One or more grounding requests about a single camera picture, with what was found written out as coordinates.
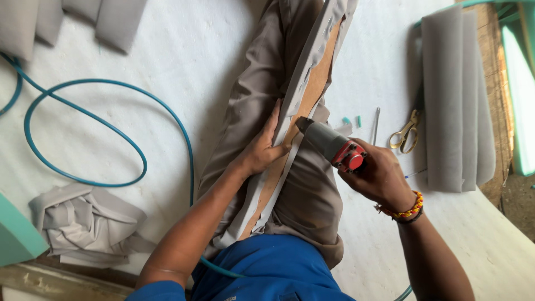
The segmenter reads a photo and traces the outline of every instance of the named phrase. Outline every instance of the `man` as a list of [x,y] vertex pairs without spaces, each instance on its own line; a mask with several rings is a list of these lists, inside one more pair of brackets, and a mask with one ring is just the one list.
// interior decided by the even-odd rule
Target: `man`
[[[272,147],[272,138],[281,98],[322,5],[321,0],[268,0],[246,53],[246,69],[232,88],[221,140],[201,178],[201,197],[160,241],[128,300],[184,300],[192,274],[192,300],[353,300],[330,272],[343,255],[337,234],[342,200],[333,169],[306,141],[264,234],[219,254],[211,244],[241,208],[247,179],[290,149]],[[327,118],[320,99],[313,119]],[[368,166],[360,174],[339,172],[340,177],[383,209],[402,213],[413,208],[417,197],[394,154],[355,141],[368,152]],[[396,222],[417,298],[474,300],[464,270],[425,213]],[[234,279],[198,265],[203,252],[217,266],[246,277]]]

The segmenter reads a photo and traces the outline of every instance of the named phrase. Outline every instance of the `black wristband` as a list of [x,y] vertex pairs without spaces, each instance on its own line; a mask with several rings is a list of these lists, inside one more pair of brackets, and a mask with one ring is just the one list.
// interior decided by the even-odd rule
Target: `black wristband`
[[412,220],[410,221],[400,221],[398,219],[394,219],[396,222],[398,222],[398,224],[410,224],[410,223],[414,223],[416,222],[416,220],[418,218],[420,218],[420,215],[422,215],[422,213],[424,213],[424,207],[422,206],[422,208],[420,208],[420,211],[418,211],[418,214],[416,214],[416,217],[413,218]]

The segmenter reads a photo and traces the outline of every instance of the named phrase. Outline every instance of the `scissors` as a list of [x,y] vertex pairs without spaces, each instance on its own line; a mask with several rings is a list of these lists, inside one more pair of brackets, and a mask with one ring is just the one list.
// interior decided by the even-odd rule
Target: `scissors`
[[[420,88],[418,89],[418,94],[416,95],[416,103],[414,105],[412,113],[410,114],[409,122],[405,125],[405,127],[401,131],[395,132],[390,136],[390,139],[388,140],[388,142],[390,143],[390,148],[393,149],[393,148],[401,147],[401,152],[403,154],[408,154],[412,152],[412,150],[416,146],[416,143],[418,142],[417,126],[420,123],[420,119],[422,117],[423,111],[424,111],[424,84],[422,83],[420,84]],[[407,143],[407,140],[411,132],[414,132],[414,142],[412,142],[410,149],[408,151],[405,151],[405,145]],[[401,139],[397,143],[392,143],[392,138],[397,135],[399,135]]]

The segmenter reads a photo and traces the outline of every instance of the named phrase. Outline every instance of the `wooden board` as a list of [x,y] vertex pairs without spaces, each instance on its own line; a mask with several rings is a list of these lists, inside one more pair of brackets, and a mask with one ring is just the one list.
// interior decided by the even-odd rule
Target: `wooden board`
[[505,55],[501,42],[501,30],[494,4],[480,4],[465,10],[477,11],[477,35],[483,70],[487,84],[487,98],[491,110],[494,147],[496,150],[496,170],[494,177],[479,189],[497,206],[503,192],[503,184],[509,174],[513,157],[514,122]]
[[[301,105],[299,106],[297,114],[292,117],[288,132],[286,133],[282,142],[283,144],[292,144],[292,140],[299,132],[299,129],[297,128],[297,126],[295,126],[295,122],[301,116],[309,116],[310,111],[323,93],[323,89],[325,88],[325,84],[327,83],[329,74],[331,72],[334,46],[338,39],[338,31],[340,29],[341,22],[342,20],[338,21],[338,23],[336,23],[336,25],[331,30],[329,40],[327,41],[327,45],[325,46],[325,52],[323,53],[322,60],[310,71],[310,77],[307,83],[307,87],[304,91],[303,98],[301,100]],[[260,197],[258,198],[258,206],[256,208],[256,211],[249,220],[249,222],[247,222],[247,225],[238,240],[246,239],[251,235],[251,232],[254,226],[256,225],[256,222],[260,218],[260,213],[262,213],[262,210],[264,210],[265,206],[268,204],[271,196],[273,195],[275,187],[277,187],[277,183],[279,182],[280,176],[284,171],[284,166],[286,165],[287,159],[288,155],[276,160],[270,166],[267,179],[264,182],[264,187],[262,188],[262,191],[260,192]]]

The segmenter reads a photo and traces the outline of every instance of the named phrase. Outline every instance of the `leg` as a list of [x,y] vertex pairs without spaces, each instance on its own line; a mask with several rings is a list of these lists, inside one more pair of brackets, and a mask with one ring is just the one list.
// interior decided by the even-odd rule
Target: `leg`
[[[321,8],[321,0],[268,0],[246,52],[246,69],[232,88],[221,140],[201,176],[199,197],[212,187],[228,164],[261,130],[275,100],[284,97],[303,45]],[[225,232],[241,209],[246,190],[247,183],[229,205],[214,237]],[[216,252],[210,244],[205,256]]]
[[[320,100],[313,119],[326,122],[329,111]],[[343,256],[338,236],[342,199],[333,168],[310,143],[303,140],[288,172],[265,233],[290,234],[310,242],[332,269]]]

